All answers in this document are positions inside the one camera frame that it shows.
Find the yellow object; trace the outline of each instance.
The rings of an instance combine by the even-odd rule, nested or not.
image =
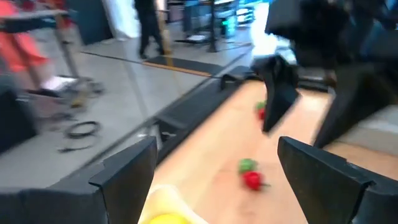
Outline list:
[[[166,214],[152,219],[149,224],[189,224],[189,222],[180,215]]]
[[[172,185],[155,186],[148,194],[138,224],[155,223],[208,224],[182,200]]]
[[[86,105],[87,95],[85,91],[81,91],[79,95],[71,102],[71,108],[81,108]]]

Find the stand leg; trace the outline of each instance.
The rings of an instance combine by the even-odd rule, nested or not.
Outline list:
[[[66,44],[63,43],[63,38],[60,30],[54,29],[54,35],[55,38],[57,39],[58,45],[60,46],[63,56],[67,62],[68,68],[70,73],[72,74],[73,78],[79,79],[79,73],[77,71],[77,66],[75,64],[75,61],[73,61],[72,58],[72,53],[70,52],[69,48],[66,46]]]
[[[210,47],[208,52],[215,53],[218,52],[216,46],[216,34],[215,34],[215,0],[211,0],[211,19],[210,19]]]

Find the leg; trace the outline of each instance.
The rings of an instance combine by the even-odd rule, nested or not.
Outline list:
[[[160,29],[159,29],[159,23],[156,17],[156,14],[153,13],[150,15],[150,27],[151,27],[151,36],[154,37],[157,45],[159,46],[159,53],[163,55],[164,52],[164,46],[163,46],[163,38],[162,34],[160,34]]]
[[[141,43],[139,46],[139,55],[141,59],[146,59],[145,50],[149,44],[149,23],[147,16],[141,12],[138,12],[139,22],[141,24]]]

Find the white curtain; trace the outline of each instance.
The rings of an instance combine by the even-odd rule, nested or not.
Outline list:
[[[103,0],[103,5],[116,39],[126,40],[139,37],[140,26],[134,0]]]

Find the desk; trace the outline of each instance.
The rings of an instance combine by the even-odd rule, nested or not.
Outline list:
[[[307,224],[277,157],[277,142],[281,135],[310,142],[328,95],[303,91],[292,112],[267,137],[254,114],[264,93],[261,82],[244,84],[158,166],[152,186],[175,185],[189,206],[211,224]],[[345,144],[330,151],[398,179],[396,157]],[[247,157],[259,162],[271,184],[263,192],[250,192],[241,185],[237,166]]]
[[[209,52],[217,52],[217,46],[216,46],[216,37],[215,37],[215,22],[216,22],[216,7],[223,7],[227,6],[231,3],[233,3],[235,0],[217,0],[217,1],[202,1],[202,0],[188,0],[188,1],[175,1],[171,0],[167,3],[168,8],[170,6],[183,6],[183,31],[185,33],[185,38],[183,40],[176,40],[176,42],[183,42],[183,43],[189,43],[189,44],[194,44],[192,40],[188,40],[188,38],[193,35],[189,34],[188,32],[197,29],[197,27],[193,28],[192,26],[192,18],[193,17],[201,17],[203,16],[202,11],[200,10],[200,6],[209,6],[210,7],[210,36],[209,36],[209,43],[210,47],[208,49]]]

